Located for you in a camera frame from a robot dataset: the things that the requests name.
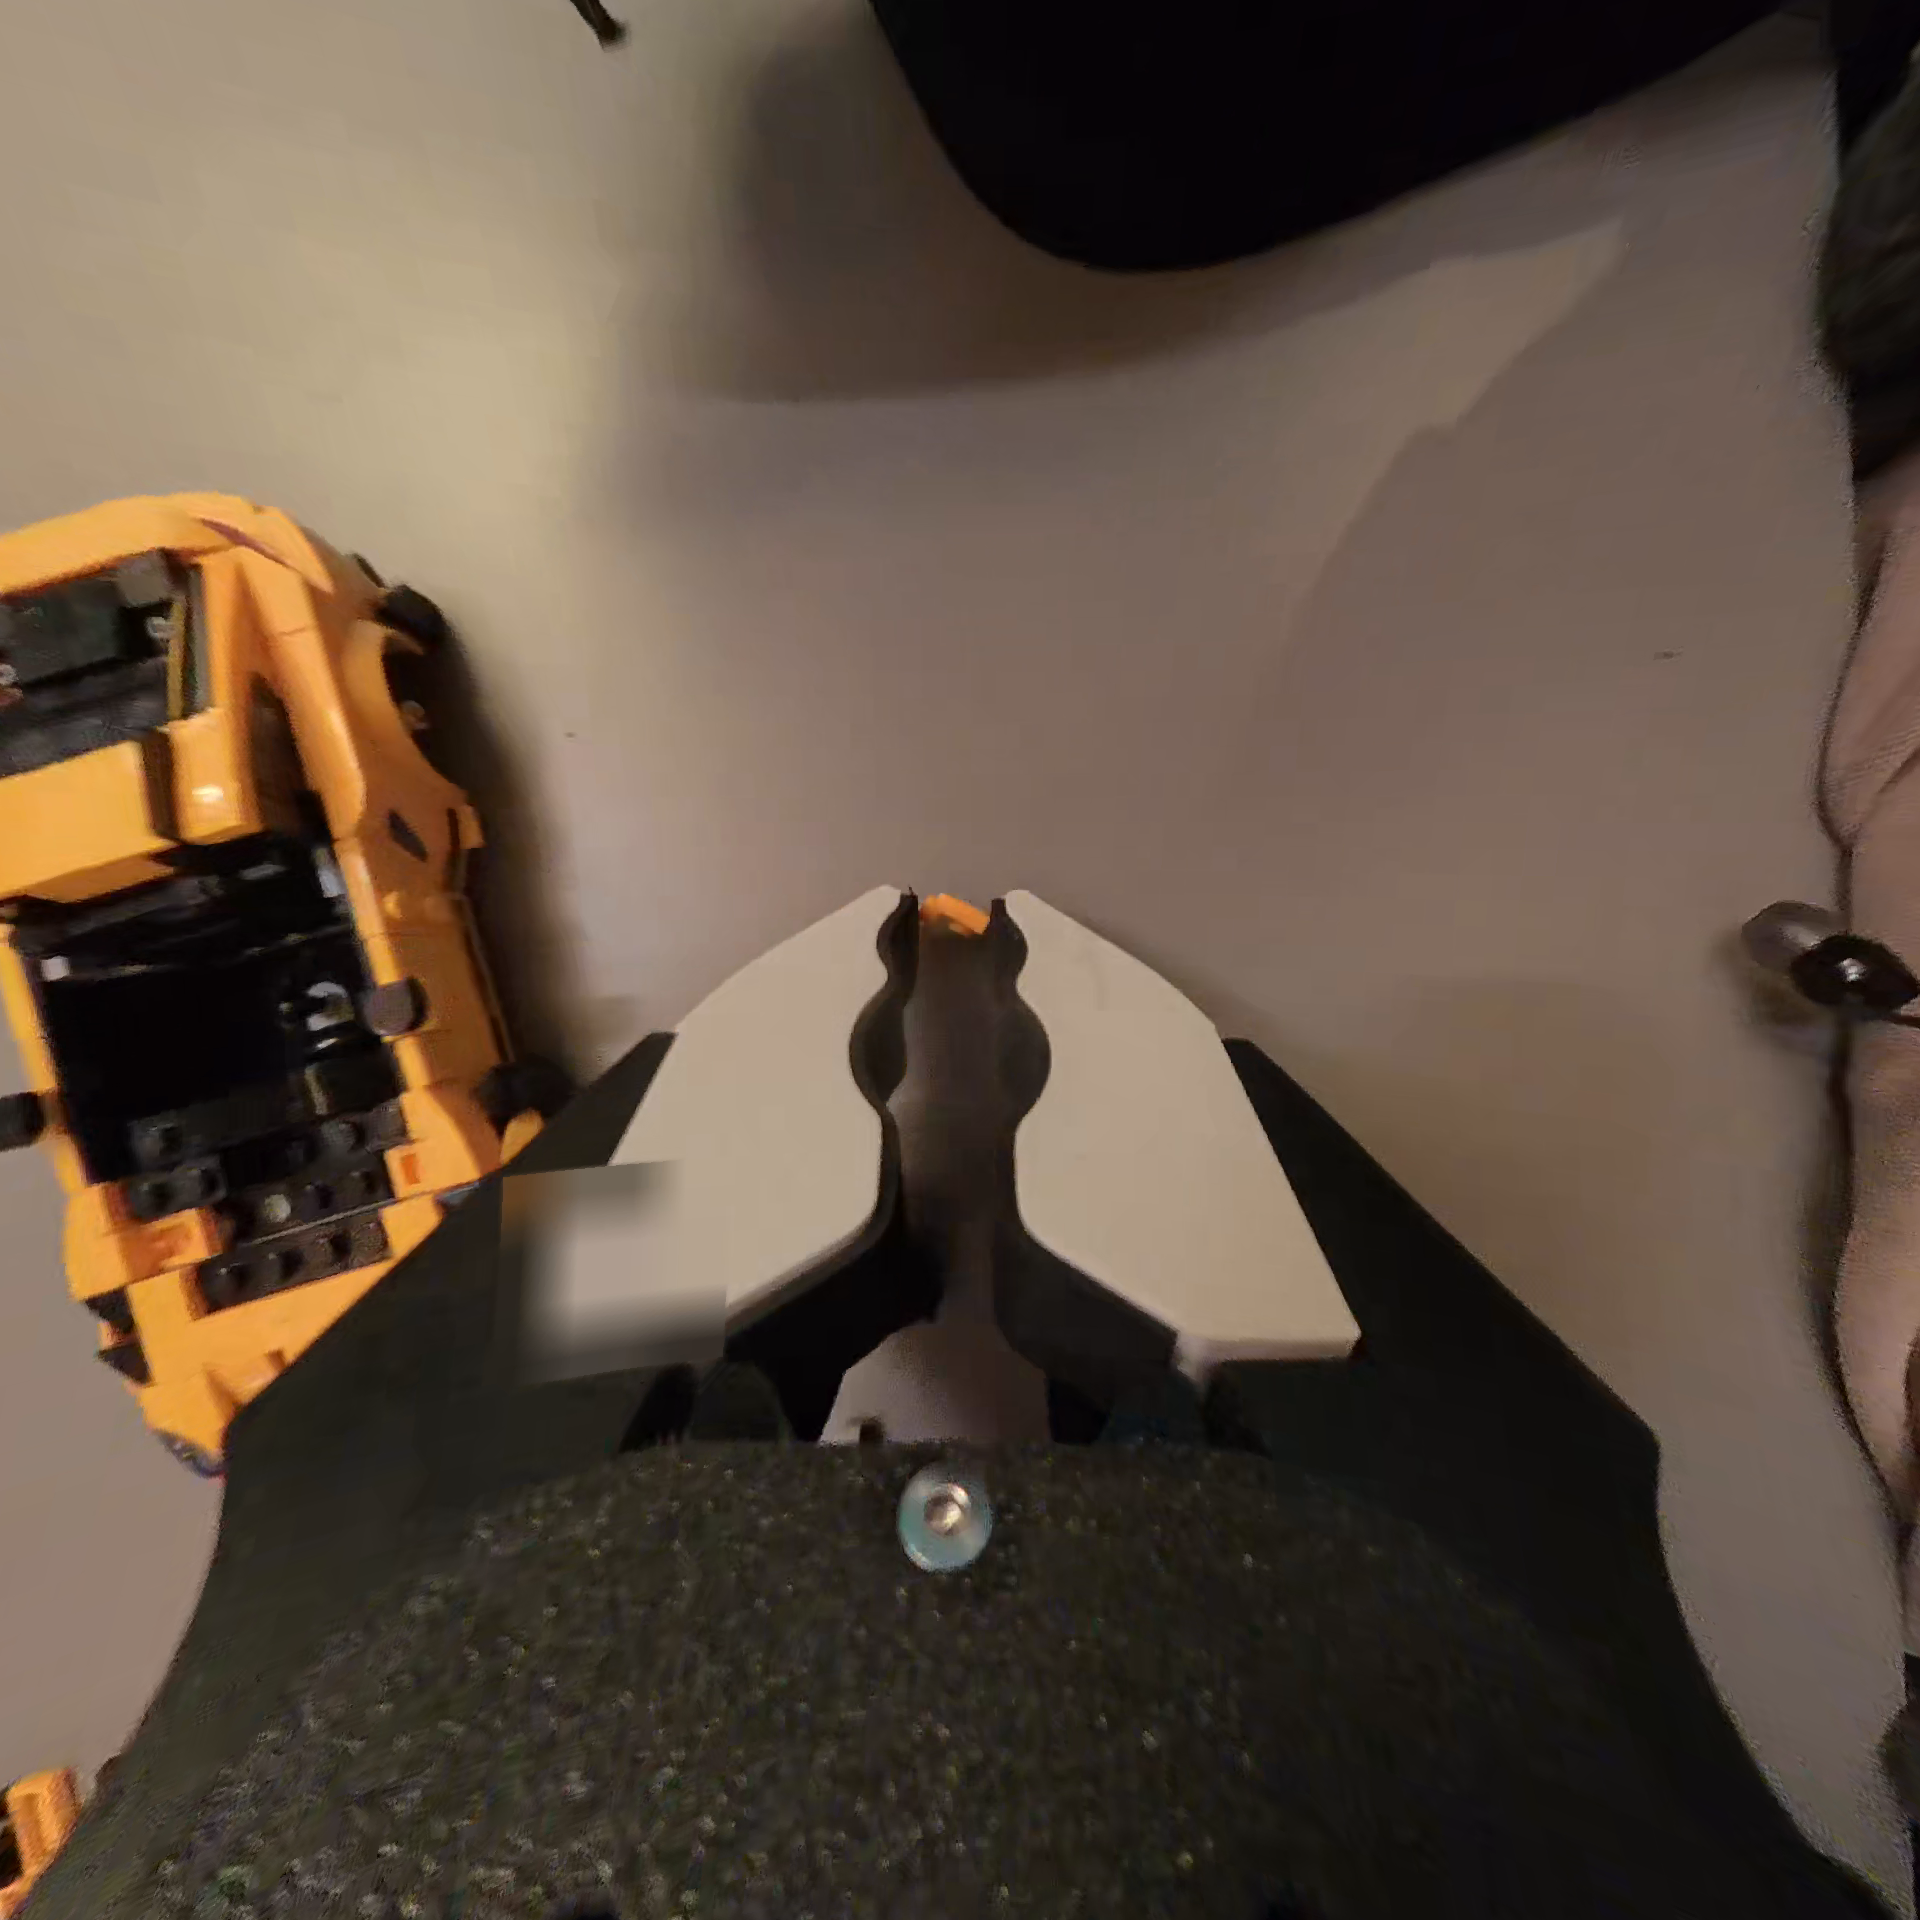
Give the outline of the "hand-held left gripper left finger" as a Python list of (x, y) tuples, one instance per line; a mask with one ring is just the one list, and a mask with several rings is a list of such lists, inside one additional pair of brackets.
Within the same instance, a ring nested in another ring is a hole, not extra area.
[(919, 958), (920, 898), (883, 884), (752, 959), (663, 1045), (611, 1157), (643, 1172), (631, 1326), (647, 1310), (700, 1365), (755, 1369), (808, 1443), (941, 1293), (891, 1111)]

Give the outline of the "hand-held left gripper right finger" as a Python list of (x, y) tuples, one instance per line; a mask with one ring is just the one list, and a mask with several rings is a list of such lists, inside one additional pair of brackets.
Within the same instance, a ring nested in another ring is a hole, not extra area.
[(1017, 1107), (991, 1311), (1073, 1436), (1228, 1369), (1344, 1362), (1360, 1323), (1215, 1022), (1043, 895), (991, 903)]

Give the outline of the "orange lego car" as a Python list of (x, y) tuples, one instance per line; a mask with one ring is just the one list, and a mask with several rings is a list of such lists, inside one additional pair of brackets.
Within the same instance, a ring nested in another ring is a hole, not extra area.
[(516, 1051), (485, 846), (409, 668), (451, 647), (245, 495), (3, 539), (5, 1149), (64, 1191), (97, 1361), (188, 1469), (569, 1101)]

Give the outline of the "black lavalier microphone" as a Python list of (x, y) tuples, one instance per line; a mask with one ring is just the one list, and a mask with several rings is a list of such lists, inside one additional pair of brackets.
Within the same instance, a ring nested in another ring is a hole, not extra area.
[(1917, 1026), (1917, 973), (1827, 906), (1769, 903), (1742, 924), (1739, 947), (1765, 975), (1821, 1014)]

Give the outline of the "black round mesh pad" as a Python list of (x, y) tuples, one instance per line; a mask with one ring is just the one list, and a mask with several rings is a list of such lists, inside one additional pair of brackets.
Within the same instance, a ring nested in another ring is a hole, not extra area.
[(1259, 255), (1679, 74), (1769, 2), (873, 2), (966, 193), (1097, 273)]

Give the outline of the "black fleece jacket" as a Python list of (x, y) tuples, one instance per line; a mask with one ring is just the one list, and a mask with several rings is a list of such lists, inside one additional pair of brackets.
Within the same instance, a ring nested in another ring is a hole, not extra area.
[(1868, 486), (1917, 444), (1917, 4), (1828, 2), (1827, 29), (1837, 174), (1815, 333)]

